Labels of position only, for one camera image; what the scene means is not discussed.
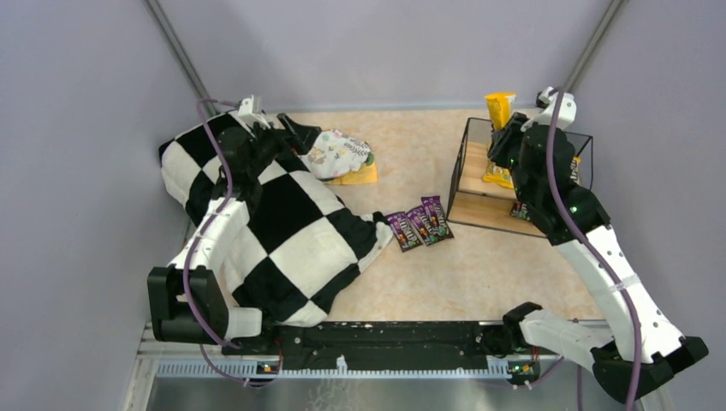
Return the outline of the yellow m&m bag front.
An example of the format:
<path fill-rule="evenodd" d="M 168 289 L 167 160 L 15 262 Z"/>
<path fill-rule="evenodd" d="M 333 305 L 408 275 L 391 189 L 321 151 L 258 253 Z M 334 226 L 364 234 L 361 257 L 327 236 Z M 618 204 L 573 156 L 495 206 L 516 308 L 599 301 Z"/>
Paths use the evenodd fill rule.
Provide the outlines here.
<path fill-rule="evenodd" d="M 482 181 L 496 184 L 502 188 L 514 188 L 509 171 L 506 168 L 495 165 L 493 162 L 487 164 L 485 173 L 482 175 Z"/>

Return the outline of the yellow m&m bag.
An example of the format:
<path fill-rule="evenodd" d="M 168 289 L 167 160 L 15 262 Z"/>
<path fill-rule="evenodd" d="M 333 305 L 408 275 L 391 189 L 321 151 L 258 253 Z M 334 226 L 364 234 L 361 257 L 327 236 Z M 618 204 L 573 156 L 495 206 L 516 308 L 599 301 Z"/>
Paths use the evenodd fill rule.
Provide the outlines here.
<path fill-rule="evenodd" d="M 570 165 L 570 179 L 580 185 L 580 157 L 573 157 Z"/>
<path fill-rule="evenodd" d="M 514 188 L 509 171 L 506 168 L 495 165 L 493 162 L 487 164 L 485 173 L 482 175 L 482 181 L 496 184 L 502 188 Z"/>

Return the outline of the yellow candy bag barcode side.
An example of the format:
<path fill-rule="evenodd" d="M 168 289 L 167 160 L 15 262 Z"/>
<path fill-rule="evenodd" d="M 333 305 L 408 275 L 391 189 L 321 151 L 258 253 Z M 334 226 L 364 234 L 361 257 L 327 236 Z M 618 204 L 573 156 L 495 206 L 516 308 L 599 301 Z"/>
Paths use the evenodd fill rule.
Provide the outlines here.
<path fill-rule="evenodd" d="M 501 130 L 508 122 L 512 113 L 512 104 L 516 100 L 515 92 L 494 92 L 485 96 L 492 129 Z"/>

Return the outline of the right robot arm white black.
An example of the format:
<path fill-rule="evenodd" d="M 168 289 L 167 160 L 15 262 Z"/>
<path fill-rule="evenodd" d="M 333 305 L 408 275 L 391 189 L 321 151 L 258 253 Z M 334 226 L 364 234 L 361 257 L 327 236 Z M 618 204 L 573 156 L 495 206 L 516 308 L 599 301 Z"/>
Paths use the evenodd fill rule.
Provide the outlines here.
<path fill-rule="evenodd" d="M 503 316 L 516 347 L 545 348 L 589 371 L 615 401 L 634 402 L 703 360 L 700 337 L 683 334 L 625 257 L 597 196 L 572 178 L 574 145 L 560 129 L 515 113 L 493 133 L 488 158 L 510 172 L 531 223 L 565 258 L 604 315 L 596 331 L 533 302 Z"/>

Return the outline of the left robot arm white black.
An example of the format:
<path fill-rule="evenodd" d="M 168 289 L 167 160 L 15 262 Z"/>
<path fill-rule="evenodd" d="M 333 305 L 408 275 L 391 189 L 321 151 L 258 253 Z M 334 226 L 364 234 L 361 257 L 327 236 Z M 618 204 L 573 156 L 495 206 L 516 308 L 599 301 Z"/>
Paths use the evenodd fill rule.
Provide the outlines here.
<path fill-rule="evenodd" d="M 228 303 L 217 274 L 259 208 L 261 174 L 277 159 L 308 153 L 323 131 L 284 113 L 277 120 L 274 125 L 263 115 L 236 112 L 202 116 L 197 128 L 161 147 L 163 168 L 179 161 L 187 176 L 167 186 L 181 196 L 195 231 L 167 265 L 148 274 L 157 340 L 231 346 L 261 334 L 261 310 Z"/>

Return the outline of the yellow m&m bag on shelf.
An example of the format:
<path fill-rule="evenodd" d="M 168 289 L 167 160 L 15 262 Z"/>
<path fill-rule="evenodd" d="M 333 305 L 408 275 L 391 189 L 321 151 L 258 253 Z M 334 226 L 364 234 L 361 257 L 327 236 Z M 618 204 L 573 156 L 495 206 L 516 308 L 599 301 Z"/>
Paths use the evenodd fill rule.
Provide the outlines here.
<path fill-rule="evenodd" d="M 580 157 L 573 157 L 570 165 L 570 179 L 580 185 Z"/>

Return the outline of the animal print white cloth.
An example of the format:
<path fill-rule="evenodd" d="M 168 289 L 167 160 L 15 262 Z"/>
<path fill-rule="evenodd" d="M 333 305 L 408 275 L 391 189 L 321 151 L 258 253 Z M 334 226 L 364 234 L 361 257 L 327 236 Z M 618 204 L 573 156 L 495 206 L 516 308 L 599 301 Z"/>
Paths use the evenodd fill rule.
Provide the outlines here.
<path fill-rule="evenodd" d="M 299 159 L 316 178 L 331 181 L 373 164 L 374 155 L 367 142 L 332 129 L 321 132 Z"/>

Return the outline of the yellow cloth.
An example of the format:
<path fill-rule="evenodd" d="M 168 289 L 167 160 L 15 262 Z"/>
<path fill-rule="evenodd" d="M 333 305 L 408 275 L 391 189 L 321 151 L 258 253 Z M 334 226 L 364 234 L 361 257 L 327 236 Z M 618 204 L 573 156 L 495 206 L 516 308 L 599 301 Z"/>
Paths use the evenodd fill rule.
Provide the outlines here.
<path fill-rule="evenodd" d="M 376 163 L 363 164 L 359 170 L 326 182 L 328 185 L 366 185 L 378 182 L 378 167 Z"/>

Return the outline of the purple m&m bag right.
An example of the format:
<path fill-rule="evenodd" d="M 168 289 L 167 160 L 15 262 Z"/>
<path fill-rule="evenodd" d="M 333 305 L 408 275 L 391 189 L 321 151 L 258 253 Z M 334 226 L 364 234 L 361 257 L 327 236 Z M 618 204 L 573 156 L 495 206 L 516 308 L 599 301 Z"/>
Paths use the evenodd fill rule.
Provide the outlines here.
<path fill-rule="evenodd" d="M 424 196 L 421 198 L 421 202 L 431 222 L 432 233 L 439 240 L 453 239 L 455 236 L 446 222 L 440 197 L 438 195 Z"/>

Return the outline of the purple m&m bag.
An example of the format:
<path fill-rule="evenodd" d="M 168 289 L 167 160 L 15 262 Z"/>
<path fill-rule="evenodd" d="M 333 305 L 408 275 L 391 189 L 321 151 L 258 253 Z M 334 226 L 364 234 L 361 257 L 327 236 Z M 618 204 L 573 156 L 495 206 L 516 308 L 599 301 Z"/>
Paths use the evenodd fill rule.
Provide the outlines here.
<path fill-rule="evenodd" d="M 433 245 L 440 241 L 437 231 L 431 226 L 431 221 L 425 212 L 423 205 L 418 205 L 405 212 L 407 219 L 413 225 L 417 235 L 426 246 Z"/>
<path fill-rule="evenodd" d="M 439 240 L 453 239 L 455 236 L 446 222 L 440 197 L 438 195 L 424 196 L 421 198 L 421 202 L 431 222 L 432 233 Z"/>
<path fill-rule="evenodd" d="M 411 223 L 403 211 L 385 216 L 402 252 L 422 246 L 422 240 L 414 233 Z"/>

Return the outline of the black white checkered cloth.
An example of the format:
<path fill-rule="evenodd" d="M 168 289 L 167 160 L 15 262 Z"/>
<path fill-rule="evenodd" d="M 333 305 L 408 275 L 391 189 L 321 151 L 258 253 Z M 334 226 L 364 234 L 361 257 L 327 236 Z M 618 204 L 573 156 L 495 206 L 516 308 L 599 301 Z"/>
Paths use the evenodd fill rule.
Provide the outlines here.
<path fill-rule="evenodd" d="M 199 226 L 221 169 L 203 126 L 158 150 L 167 192 Z M 393 232 L 380 211 L 353 214 L 294 154 L 277 157 L 259 183 L 259 208 L 225 254 L 224 284 L 240 307 L 280 325 L 316 326 Z"/>

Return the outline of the purple m&m bag middle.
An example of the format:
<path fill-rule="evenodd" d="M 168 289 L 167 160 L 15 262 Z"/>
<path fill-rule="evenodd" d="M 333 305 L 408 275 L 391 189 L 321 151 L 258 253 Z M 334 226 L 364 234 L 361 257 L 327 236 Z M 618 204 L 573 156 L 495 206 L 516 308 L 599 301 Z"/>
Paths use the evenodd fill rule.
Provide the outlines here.
<path fill-rule="evenodd" d="M 431 221 L 425 212 L 423 205 L 418 205 L 405 212 L 407 219 L 413 225 L 417 235 L 426 246 L 433 245 L 440 241 L 437 231 L 431 226 Z"/>

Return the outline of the purple m&m bag left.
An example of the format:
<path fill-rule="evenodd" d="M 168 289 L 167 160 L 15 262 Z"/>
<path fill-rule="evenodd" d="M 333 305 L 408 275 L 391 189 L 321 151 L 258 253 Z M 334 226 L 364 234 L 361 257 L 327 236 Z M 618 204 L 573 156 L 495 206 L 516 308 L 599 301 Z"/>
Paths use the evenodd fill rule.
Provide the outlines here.
<path fill-rule="evenodd" d="M 422 246 L 422 240 L 414 233 L 411 223 L 403 211 L 385 216 L 402 252 Z"/>

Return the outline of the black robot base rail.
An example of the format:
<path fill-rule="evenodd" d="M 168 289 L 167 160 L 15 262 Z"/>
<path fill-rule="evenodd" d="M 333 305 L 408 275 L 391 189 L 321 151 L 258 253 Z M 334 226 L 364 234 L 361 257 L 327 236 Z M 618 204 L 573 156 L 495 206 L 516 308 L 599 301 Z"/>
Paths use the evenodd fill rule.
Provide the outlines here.
<path fill-rule="evenodd" d="M 224 357 L 256 361 L 253 376 L 287 378 L 487 378 L 531 383 L 542 348 L 511 342 L 500 322 L 323 322 L 275 325 L 239 338 Z"/>

